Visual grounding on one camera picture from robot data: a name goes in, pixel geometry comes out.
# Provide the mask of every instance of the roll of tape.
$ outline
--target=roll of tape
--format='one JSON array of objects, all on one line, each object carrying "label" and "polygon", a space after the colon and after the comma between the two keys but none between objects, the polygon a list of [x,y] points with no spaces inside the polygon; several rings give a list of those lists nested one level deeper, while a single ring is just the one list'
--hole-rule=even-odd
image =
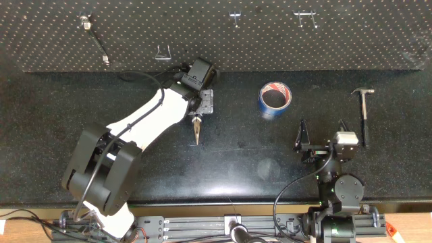
[{"label": "roll of tape", "polygon": [[[272,97],[279,96],[284,98],[284,104],[282,106],[275,106],[275,103],[270,102]],[[270,82],[260,90],[258,97],[258,104],[263,112],[265,118],[272,118],[281,115],[292,100],[291,90],[284,83],[281,82]]]}]

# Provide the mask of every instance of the hammer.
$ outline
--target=hammer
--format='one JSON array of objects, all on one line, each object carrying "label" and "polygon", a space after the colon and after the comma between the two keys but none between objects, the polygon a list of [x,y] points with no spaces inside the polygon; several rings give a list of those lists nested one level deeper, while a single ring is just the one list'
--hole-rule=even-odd
[{"label": "hammer", "polygon": [[373,94],[375,92],[372,88],[356,88],[354,91],[351,92],[353,94],[354,92],[360,92],[360,95],[362,96],[362,114],[363,114],[363,122],[362,122],[362,129],[363,129],[363,146],[366,149],[369,149],[369,129],[367,128],[367,111],[366,111],[366,98],[365,94],[371,93]]}]

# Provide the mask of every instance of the hammer head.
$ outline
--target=hammer head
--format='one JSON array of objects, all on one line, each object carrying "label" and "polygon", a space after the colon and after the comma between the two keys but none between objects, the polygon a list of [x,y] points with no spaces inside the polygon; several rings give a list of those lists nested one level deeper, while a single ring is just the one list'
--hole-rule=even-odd
[{"label": "hammer head", "polygon": [[373,94],[375,90],[373,88],[366,88],[366,87],[360,87],[356,88],[354,91],[351,92],[351,94],[354,94],[355,92],[360,92],[361,95],[371,93]]}]

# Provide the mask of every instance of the hammer handle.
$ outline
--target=hammer handle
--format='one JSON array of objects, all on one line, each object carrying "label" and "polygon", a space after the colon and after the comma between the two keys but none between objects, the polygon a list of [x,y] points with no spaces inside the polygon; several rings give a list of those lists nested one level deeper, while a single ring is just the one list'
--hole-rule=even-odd
[{"label": "hammer handle", "polygon": [[369,129],[367,127],[367,119],[363,119],[362,127],[363,127],[363,146],[366,149],[369,149],[371,145],[369,144]]}]

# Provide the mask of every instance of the workbench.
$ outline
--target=workbench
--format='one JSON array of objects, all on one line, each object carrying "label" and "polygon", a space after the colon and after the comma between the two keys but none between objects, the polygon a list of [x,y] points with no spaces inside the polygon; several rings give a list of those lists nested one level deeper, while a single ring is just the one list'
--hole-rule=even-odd
[{"label": "workbench", "polygon": [[[13,63],[0,64],[0,207],[75,207],[61,178],[85,125],[126,117],[156,87],[109,72],[22,73]],[[431,74],[431,68],[223,72],[212,85],[214,114],[204,116],[200,144],[188,117],[162,133],[144,151],[129,204],[272,203],[288,182],[313,170],[292,151],[301,119],[312,144],[332,139],[339,119],[361,140],[359,95],[351,94],[359,86],[375,89],[367,97],[371,148],[361,148],[343,171],[365,182],[366,203],[430,203]],[[257,99],[272,81],[290,87],[292,102],[268,121]],[[281,200],[317,202],[314,180],[297,183]]]}]

